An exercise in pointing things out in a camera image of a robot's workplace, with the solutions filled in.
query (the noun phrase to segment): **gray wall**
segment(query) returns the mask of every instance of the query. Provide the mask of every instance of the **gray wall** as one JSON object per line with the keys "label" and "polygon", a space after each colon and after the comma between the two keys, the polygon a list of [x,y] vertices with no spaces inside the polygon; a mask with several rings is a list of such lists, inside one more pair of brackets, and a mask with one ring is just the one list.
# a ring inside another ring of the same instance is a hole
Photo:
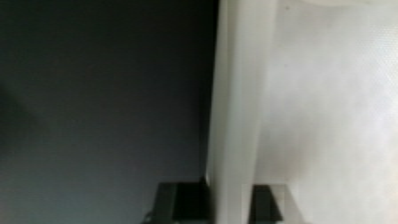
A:
{"label": "gray wall", "polygon": [[138,223],[197,180],[213,1],[2,1],[0,223]]}

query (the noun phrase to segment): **white surface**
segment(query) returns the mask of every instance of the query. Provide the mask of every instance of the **white surface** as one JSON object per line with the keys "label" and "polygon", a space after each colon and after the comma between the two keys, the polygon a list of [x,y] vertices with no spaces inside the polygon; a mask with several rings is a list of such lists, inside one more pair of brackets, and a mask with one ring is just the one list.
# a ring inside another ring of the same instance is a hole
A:
{"label": "white surface", "polygon": [[398,223],[396,12],[281,1],[256,182],[311,224]]}
{"label": "white surface", "polygon": [[273,0],[222,1],[208,158],[217,224],[249,218],[273,13]]}

